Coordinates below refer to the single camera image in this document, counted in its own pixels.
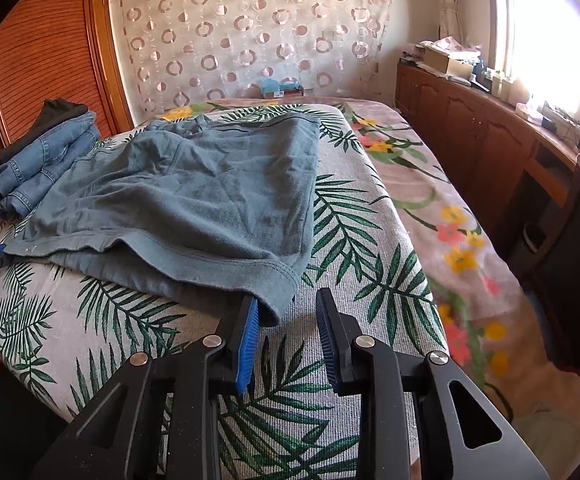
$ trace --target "floral bedsheet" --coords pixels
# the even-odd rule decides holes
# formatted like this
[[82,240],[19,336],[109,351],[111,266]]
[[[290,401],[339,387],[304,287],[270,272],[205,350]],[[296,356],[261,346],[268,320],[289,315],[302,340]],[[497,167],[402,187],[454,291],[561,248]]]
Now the floral bedsheet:
[[[349,477],[356,469],[360,402],[339,399],[327,382],[314,316],[316,290],[329,286],[339,310],[355,316],[364,333],[410,354],[447,350],[441,317],[394,204],[341,110],[253,104],[259,106],[206,104],[194,111],[222,121],[259,122],[290,110],[319,119],[315,238],[295,300],[279,326],[261,331],[248,391],[220,399],[223,477]],[[137,128],[101,140],[95,150],[119,149],[143,134]],[[0,242],[24,224],[4,227]],[[23,262],[0,269],[0,360],[66,420],[132,353],[158,357],[180,351],[214,332],[221,317],[216,305],[200,312],[58,266]],[[168,410],[166,404],[164,434]],[[411,404],[406,410],[415,459]],[[162,469],[164,457],[162,452]]]
[[[171,110],[261,103],[220,100]],[[553,480],[580,462],[580,380],[547,359],[537,317],[518,281],[448,181],[434,154],[386,105],[338,98],[289,98],[337,107],[374,163],[377,185],[407,229],[426,273],[452,358],[499,408]]]

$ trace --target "garment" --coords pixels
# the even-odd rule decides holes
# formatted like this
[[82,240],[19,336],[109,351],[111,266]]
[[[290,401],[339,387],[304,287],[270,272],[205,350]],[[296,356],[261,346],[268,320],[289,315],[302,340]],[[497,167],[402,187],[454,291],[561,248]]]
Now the garment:
[[0,166],[0,219],[28,215],[52,185],[99,139],[87,112],[44,133]]
[[249,292],[276,324],[311,257],[318,137],[296,113],[153,123],[78,160],[6,252],[187,305],[186,283]]
[[79,117],[88,111],[86,105],[70,103],[63,99],[46,99],[34,124],[23,137],[15,140],[0,151],[0,165],[8,162],[35,139],[41,137],[46,131],[51,130],[64,121]]

